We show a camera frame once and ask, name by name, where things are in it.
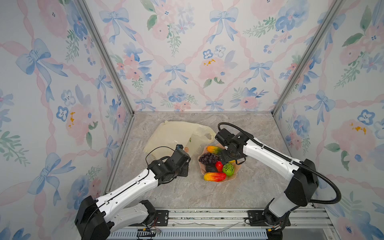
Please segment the right aluminium corner post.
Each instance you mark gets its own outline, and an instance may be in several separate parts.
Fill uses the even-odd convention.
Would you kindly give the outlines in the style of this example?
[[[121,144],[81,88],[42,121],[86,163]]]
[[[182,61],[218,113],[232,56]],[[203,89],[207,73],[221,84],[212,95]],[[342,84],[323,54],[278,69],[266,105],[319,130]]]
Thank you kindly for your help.
[[[315,54],[317,47],[319,43],[322,41],[322,39],[325,37],[326,32],[332,25],[333,21],[336,19],[340,8],[343,6],[345,1],[342,0],[336,0],[331,2],[331,6],[329,10],[326,12],[323,22],[319,25],[317,31],[314,34],[313,40],[309,43],[307,49],[305,50],[301,61],[298,64],[298,67],[296,70],[294,70],[291,78],[289,79],[287,85],[282,91],[282,94],[279,96],[278,101],[276,105],[274,106],[273,110],[271,111],[273,117],[277,115],[279,110],[282,108],[285,99],[288,97],[289,92],[295,85],[295,82],[298,80],[304,69],[306,68],[308,62],[311,60],[312,56]]]

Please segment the green-orange mango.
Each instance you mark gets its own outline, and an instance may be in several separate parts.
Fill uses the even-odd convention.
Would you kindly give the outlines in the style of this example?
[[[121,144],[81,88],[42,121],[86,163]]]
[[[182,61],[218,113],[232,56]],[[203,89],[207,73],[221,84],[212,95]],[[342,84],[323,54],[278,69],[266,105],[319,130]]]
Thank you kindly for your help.
[[[219,155],[223,151],[223,149],[217,146],[207,146],[207,151],[208,153]]]

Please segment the yellow plastic bag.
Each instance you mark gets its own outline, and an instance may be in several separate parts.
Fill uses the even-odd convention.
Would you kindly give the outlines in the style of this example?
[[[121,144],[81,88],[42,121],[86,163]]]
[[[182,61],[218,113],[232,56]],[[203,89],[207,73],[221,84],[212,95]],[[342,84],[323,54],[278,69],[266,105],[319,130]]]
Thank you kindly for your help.
[[[208,126],[188,122],[161,123],[151,135],[144,153],[155,159],[170,156],[176,145],[182,145],[191,157],[215,141],[216,133]]]

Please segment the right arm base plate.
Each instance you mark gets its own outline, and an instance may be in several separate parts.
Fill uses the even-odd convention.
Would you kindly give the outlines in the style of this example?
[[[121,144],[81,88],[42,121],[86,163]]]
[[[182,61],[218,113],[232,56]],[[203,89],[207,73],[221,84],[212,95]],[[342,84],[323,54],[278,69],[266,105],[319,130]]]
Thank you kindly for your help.
[[[286,213],[282,217],[278,218],[270,211],[264,210],[249,210],[247,211],[247,218],[245,219],[246,224],[252,227],[286,227],[291,226],[289,220],[289,214]]]

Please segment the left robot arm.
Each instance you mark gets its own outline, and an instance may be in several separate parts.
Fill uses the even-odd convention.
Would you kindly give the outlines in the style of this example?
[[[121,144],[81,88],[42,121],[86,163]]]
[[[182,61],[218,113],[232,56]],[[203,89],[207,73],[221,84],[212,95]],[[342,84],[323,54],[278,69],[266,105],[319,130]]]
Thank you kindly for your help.
[[[187,177],[191,157],[177,145],[171,156],[154,160],[138,176],[118,189],[96,199],[82,200],[75,218],[75,226],[82,240],[105,240],[112,232],[131,225],[152,226],[156,209],[148,200],[129,204],[144,193],[177,177]]]

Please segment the left aluminium corner post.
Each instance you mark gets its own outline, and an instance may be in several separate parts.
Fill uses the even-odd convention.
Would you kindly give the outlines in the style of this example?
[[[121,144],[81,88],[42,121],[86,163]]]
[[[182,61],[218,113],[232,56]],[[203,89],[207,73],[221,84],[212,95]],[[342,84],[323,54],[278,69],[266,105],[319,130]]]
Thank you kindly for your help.
[[[129,116],[132,118],[134,116],[133,108],[129,102],[128,96],[124,90],[124,86],[121,83],[117,71],[113,67],[112,60],[109,56],[108,50],[103,42],[102,36],[96,26],[94,18],[88,8],[86,1],[83,0],[74,0],[76,7],[79,9],[80,15],[84,19],[86,27],[89,29],[91,37],[94,39],[96,48],[103,60],[114,84],[117,87],[117,91],[120,94],[122,101],[128,110]]]

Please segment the dark avocado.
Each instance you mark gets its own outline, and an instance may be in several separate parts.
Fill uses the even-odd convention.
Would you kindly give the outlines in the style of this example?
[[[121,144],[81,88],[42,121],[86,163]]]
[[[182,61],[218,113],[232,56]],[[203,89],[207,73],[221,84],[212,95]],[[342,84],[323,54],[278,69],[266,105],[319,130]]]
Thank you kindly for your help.
[[[217,173],[218,172],[216,165],[213,165],[213,164],[206,165],[205,169],[206,169],[207,173]]]

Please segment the red-yellow mango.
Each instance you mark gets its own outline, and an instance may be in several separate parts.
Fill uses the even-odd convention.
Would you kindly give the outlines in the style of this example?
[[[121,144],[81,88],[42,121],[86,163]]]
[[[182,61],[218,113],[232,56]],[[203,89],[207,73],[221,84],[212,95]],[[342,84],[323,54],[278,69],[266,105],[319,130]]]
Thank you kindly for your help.
[[[225,173],[206,173],[204,180],[208,182],[222,182],[227,178]]]

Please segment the pink scalloped fruit plate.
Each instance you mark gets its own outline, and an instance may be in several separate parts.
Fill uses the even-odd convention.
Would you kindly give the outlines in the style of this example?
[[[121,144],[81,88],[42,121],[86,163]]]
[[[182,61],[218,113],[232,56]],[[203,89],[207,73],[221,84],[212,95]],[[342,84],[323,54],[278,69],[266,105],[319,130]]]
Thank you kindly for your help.
[[[221,145],[207,146],[198,157],[201,173],[208,182],[225,182],[234,180],[241,168],[235,161],[224,164],[221,153],[225,148]]]

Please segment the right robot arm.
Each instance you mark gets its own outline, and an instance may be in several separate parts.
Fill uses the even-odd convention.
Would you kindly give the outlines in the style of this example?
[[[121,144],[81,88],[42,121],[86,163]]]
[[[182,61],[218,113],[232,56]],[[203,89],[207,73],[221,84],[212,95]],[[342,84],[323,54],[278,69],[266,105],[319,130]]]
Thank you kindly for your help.
[[[262,219],[269,226],[278,225],[289,212],[305,207],[310,202],[319,186],[315,164],[310,160],[300,162],[292,159],[267,145],[259,142],[251,134],[234,135],[221,129],[215,139],[226,149],[219,154],[223,164],[246,157],[254,158],[284,177],[289,184],[287,188],[266,206]]]

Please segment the green custard apple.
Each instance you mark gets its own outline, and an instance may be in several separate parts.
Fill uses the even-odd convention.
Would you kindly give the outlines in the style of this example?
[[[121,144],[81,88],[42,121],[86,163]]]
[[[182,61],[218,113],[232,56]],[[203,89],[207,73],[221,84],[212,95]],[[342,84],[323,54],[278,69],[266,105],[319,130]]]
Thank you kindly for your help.
[[[231,177],[235,174],[235,167],[231,163],[223,165],[222,172],[226,174],[227,177]]]

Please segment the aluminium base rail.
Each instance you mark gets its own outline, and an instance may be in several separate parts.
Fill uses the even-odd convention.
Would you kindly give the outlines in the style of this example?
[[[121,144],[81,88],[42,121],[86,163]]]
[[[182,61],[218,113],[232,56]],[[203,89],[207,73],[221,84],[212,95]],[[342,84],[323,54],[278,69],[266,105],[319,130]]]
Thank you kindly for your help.
[[[112,232],[106,240],[339,240],[324,209],[297,209],[291,226],[252,227],[247,211],[259,209],[168,210],[167,227],[131,225]]]

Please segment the aluminium corner post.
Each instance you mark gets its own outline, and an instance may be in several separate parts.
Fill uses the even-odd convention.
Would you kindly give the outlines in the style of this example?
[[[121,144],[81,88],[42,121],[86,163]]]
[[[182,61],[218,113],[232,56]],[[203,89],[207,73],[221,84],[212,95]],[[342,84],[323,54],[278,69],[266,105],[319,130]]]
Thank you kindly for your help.
[[[80,15],[84,19],[86,27],[89,29],[91,37],[94,39],[96,48],[103,60],[114,84],[117,87],[117,91],[120,94],[122,101],[128,110],[129,116],[132,118],[134,116],[133,108],[129,102],[128,96],[124,90],[124,86],[121,83],[117,71],[113,67],[112,60],[109,56],[108,50],[103,42],[102,36],[96,26],[94,18],[88,8],[86,1],[83,0],[74,0],[76,7],[79,9]]]
[[[313,40],[309,43],[307,49],[305,50],[301,61],[298,64],[298,67],[296,70],[294,70],[291,78],[289,79],[287,85],[282,91],[282,94],[279,96],[278,101],[276,105],[274,106],[273,110],[271,111],[273,117],[277,115],[279,110],[282,108],[285,99],[288,97],[289,92],[295,85],[295,82],[298,80],[304,69],[306,68],[308,62],[311,60],[312,56],[315,54],[317,47],[319,43],[322,41],[322,39],[325,37],[326,32],[332,25],[333,21],[336,19],[340,8],[343,6],[345,1],[342,0],[336,0],[331,2],[331,6],[329,10],[326,12],[323,22],[319,25],[317,31],[314,34]]]

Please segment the purple grape bunch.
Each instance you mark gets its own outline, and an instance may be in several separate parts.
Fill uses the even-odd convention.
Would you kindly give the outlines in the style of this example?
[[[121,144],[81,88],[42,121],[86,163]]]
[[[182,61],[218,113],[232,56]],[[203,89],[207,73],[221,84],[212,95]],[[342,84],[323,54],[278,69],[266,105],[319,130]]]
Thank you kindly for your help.
[[[206,153],[199,157],[199,162],[203,165],[215,165],[219,160],[219,156],[212,153]]]

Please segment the red apple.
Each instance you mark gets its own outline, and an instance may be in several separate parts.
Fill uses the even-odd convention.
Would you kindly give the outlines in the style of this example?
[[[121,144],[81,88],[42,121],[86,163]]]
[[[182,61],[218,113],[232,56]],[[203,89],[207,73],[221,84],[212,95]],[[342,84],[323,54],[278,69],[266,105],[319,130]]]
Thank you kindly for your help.
[[[215,167],[217,169],[217,172],[221,173],[223,171],[223,164],[221,161],[217,161],[216,164],[215,164]]]

